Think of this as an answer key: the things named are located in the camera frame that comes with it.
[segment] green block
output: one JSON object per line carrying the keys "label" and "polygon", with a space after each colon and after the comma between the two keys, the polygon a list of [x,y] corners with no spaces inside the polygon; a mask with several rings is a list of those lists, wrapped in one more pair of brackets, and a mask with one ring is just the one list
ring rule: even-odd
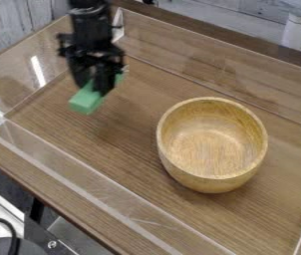
{"label": "green block", "polygon": [[83,115],[89,115],[104,100],[100,93],[93,92],[92,87],[93,82],[89,81],[69,100],[71,110]]}

